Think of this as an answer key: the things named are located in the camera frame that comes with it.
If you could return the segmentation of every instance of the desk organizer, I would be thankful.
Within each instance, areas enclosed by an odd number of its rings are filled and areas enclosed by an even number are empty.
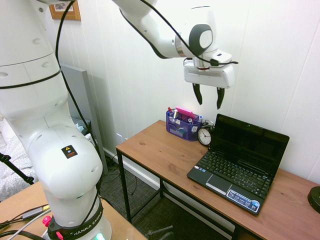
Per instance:
[[[201,127],[201,122],[199,121],[199,116],[190,117],[177,113],[174,117],[175,110],[166,112],[166,130],[184,140],[187,141],[197,141],[198,140],[198,130]]]

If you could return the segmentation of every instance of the wooden desk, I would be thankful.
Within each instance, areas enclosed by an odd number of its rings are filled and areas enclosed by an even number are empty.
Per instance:
[[[14,218],[16,215],[41,205],[47,204],[45,194],[39,182],[27,187],[23,191],[13,195],[12,197],[0,202],[0,223]],[[125,220],[113,207],[102,200],[103,214],[109,220],[112,227],[111,240],[146,240],[146,238]],[[25,231],[41,236],[47,229],[42,224],[43,217],[30,224]],[[23,227],[26,222],[18,222],[11,224],[0,230],[4,233],[10,230],[18,230]],[[16,236],[14,239],[25,240],[23,236]]]
[[[228,219],[237,230],[264,240],[320,240],[320,214],[307,200],[310,189],[317,186],[314,182],[279,169],[259,215],[255,216],[187,178],[207,148],[198,141],[185,141],[168,133],[164,121],[157,121],[116,149],[120,167],[122,155],[132,159]]]

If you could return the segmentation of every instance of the picture frame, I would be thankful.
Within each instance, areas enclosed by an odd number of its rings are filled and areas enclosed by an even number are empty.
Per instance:
[[[71,1],[64,1],[61,3],[55,3],[49,6],[52,19],[61,19],[65,12],[65,9]],[[77,20],[81,21],[78,2],[75,1],[70,7],[68,13],[65,16],[65,20]]]

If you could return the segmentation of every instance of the laptop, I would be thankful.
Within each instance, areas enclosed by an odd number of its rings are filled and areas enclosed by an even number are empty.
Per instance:
[[[211,137],[188,178],[258,215],[289,137],[222,114]]]

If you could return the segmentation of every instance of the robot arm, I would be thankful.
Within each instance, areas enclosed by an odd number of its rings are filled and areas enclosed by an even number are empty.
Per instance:
[[[231,54],[218,49],[216,23],[211,7],[191,8],[185,23],[175,31],[165,22],[166,19],[161,19],[155,13],[156,9],[152,10],[157,0],[113,1],[119,6],[127,22],[151,45],[158,57],[187,57],[183,62],[184,79],[193,83],[199,104],[202,104],[200,85],[217,87],[219,109],[224,89],[235,83],[235,74],[233,66],[228,64],[232,60]]]
[[[54,216],[49,225],[51,239],[91,240],[102,234],[107,240],[111,227],[103,217],[96,190],[102,163],[71,120],[60,66],[32,1],[0,0],[4,20],[0,26],[0,112],[22,142],[50,204]],[[38,1],[46,5],[63,2]],[[184,61],[186,81],[221,88],[233,83],[219,81],[233,74],[231,65],[206,62],[231,60],[217,49],[210,7],[191,9],[178,29],[190,51],[142,0],[113,1],[159,57],[191,58]],[[148,0],[152,6],[156,2]]]

